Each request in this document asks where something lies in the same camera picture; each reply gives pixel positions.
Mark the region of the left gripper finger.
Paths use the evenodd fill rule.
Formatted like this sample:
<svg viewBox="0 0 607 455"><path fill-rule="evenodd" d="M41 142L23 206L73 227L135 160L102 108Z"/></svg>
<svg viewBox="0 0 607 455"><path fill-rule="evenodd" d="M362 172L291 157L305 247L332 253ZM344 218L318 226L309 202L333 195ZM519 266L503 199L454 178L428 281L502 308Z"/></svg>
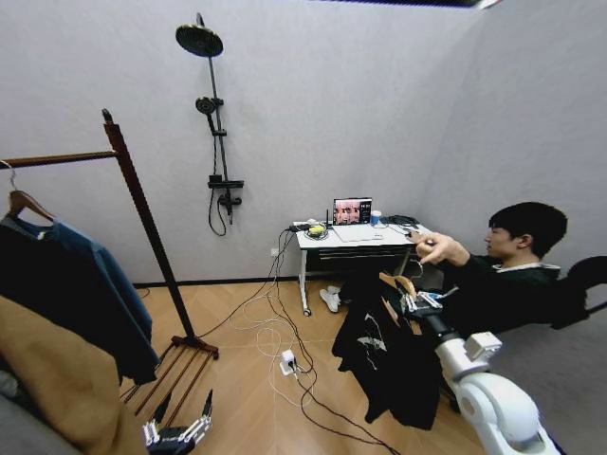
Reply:
<svg viewBox="0 0 607 455"><path fill-rule="evenodd" d="M142 426L144 442L146 446L154 446L160 442L160 429L166 411L171 402L172 394L169 392L156 407L152 418Z"/></svg>
<svg viewBox="0 0 607 455"><path fill-rule="evenodd" d="M182 440L203 440L212 427L212 397L213 390L209 391L201 416L196 419L182 434Z"/></svg>

